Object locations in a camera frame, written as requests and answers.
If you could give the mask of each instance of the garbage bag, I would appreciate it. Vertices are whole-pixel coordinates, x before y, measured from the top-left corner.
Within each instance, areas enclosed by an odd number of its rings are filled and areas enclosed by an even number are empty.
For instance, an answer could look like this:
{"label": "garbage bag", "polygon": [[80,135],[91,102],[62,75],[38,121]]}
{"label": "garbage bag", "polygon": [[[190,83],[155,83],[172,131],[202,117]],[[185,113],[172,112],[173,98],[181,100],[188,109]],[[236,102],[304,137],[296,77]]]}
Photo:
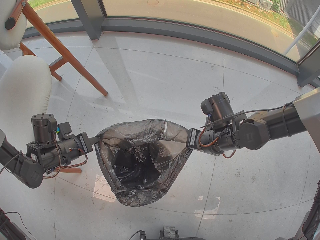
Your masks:
{"label": "garbage bag", "polygon": [[123,122],[102,130],[95,150],[118,201],[139,207],[162,198],[192,152],[186,148],[187,135],[183,126],[158,119]]}

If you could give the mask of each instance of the glass window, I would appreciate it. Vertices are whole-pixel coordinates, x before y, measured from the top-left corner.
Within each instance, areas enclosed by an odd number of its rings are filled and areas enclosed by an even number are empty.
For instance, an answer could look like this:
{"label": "glass window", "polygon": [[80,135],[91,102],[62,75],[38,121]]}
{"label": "glass window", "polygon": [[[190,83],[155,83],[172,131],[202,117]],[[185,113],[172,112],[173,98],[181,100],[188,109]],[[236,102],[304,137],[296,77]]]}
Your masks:
{"label": "glass window", "polygon": [[[161,18],[243,37],[280,54],[294,41],[320,0],[103,0],[108,16]],[[320,16],[285,55],[302,58],[320,37]]]}
{"label": "glass window", "polygon": [[[70,0],[27,1],[45,23],[79,18]],[[32,27],[29,21],[26,27]]]}

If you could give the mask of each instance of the white label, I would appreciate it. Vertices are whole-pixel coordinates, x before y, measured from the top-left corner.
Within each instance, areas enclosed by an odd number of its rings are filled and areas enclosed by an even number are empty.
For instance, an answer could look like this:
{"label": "white label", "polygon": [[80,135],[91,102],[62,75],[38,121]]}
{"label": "white label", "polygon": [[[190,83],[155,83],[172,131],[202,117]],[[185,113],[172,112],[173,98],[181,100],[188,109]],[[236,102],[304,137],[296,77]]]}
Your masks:
{"label": "white label", "polygon": [[86,147],[86,144],[85,144],[85,142],[83,141],[83,137],[80,135],[80,141],[81,141],[81,143],[82,143],[82,146],[83,146],[83,149],[84,149],[84,151],[85,152],[88,152],[88,149],[87,149],[87,147]]}
{"label": "white label", "polygon": [[197,133],[197,131],[195,129],[193,129],[192,134],[191,134],[190,146],[193,146],[195,144],[196,133]]}

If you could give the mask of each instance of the white tile floor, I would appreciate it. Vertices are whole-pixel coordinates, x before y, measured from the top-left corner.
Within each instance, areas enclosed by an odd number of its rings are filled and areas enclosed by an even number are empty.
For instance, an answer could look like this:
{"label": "white tile floor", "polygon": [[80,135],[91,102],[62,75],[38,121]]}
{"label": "white tile floor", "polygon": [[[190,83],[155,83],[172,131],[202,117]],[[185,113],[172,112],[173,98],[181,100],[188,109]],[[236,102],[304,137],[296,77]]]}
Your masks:
{"label": "white tile floor", "polygon": [[[52,78],[48,112],[75,134],[94,136],[119,122],[167,119],[186,128],[204,124],[200,103],[221,91],[234,112],[280,106],[311,90],[274,66],[218,47],[148,34],[86,33],[59,39],[108,90],[102,96],[68,63]],[[40,37],[23,42],[48,64],[59,57]],[[0,53],[0,77],[20,56]],[[29,189],[4,171],[0,206],[18,211],[39,239],[128,239],[135,231],[157,238],[174,225],[180,237],[276,239],[295,235],[320,177],[319,152],[308,133],[274,140],[232,159],[194,151],[168,194],[140,208],[121,205],[94,152],[81,174],[59,174]],[[16,214],[9,216],[23,229]]]}

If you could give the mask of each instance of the wooden armrest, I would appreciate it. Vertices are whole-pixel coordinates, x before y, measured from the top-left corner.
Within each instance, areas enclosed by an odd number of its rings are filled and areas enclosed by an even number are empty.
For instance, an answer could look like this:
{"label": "wooden armrest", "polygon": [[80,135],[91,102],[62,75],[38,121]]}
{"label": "wooden armrest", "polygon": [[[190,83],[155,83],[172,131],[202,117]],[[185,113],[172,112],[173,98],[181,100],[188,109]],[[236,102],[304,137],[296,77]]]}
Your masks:
{"label": "wooden armrest", "polygon": [[16,25],[16,22],[22,12],[23,7],[26,5],[25,0],[17,0],[10,17],[6,20],[4,26],[6,30],[13,29],[14,26]]}

